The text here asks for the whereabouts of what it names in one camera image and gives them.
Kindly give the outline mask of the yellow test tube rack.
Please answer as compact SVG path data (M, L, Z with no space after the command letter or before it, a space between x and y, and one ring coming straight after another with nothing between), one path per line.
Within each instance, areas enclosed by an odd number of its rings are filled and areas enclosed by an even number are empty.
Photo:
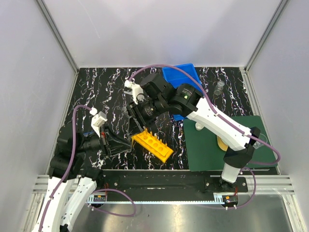
M161 139L159 139L156 135L152 134L152 132L148 131L147 129L139 134L133 135L132 141L140 144L163 163L165 163L174 152L167 146L166 143L162 142Z

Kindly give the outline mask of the blue plastic compartment bin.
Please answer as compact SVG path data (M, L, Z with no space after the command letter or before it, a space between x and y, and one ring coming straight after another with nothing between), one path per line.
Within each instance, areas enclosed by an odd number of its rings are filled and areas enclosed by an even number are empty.
M200 78L196 72L196 69L192 63L177 65L177 68L183 70L190 75L197 83L201 85ZM192 81L191 78L187 77L184 73L175 70L173 68L164 67L162 69L164 79L170 83L174 88L179 87L181 84L190 84L200 91L199 87Z

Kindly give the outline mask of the clear round flask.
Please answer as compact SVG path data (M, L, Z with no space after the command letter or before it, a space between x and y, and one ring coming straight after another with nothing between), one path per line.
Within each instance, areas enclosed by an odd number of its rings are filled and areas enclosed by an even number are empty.
M127 114L126 106L117 106L117 109L120 110L123 114Z

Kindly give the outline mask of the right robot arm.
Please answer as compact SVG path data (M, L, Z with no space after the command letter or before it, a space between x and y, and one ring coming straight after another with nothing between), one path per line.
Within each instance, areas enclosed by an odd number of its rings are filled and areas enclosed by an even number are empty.
M133 96L133 101L126 107L129 135L136 135L151 127L157 117L165 112L199 123L228 146L219 179L220 188L228 192L236 187L240 170L253 157L254 139L260 133L258 128L237 123L208 102L201 90L193 85L185 83L174 88L158 73L146 76L139 85L126 80L125 87L132 90Z

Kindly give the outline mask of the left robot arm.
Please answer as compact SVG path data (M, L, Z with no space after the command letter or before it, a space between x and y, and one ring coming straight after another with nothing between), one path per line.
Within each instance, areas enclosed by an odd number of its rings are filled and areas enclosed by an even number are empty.
M46 197L33 231L72 231L89 196L104 187L103 171L83 166L85 154L101 150L103 155L112 156L130 149L131 142L107 126L101 135L92 132L87 136L74 134L71 124L61 127L50 161Z

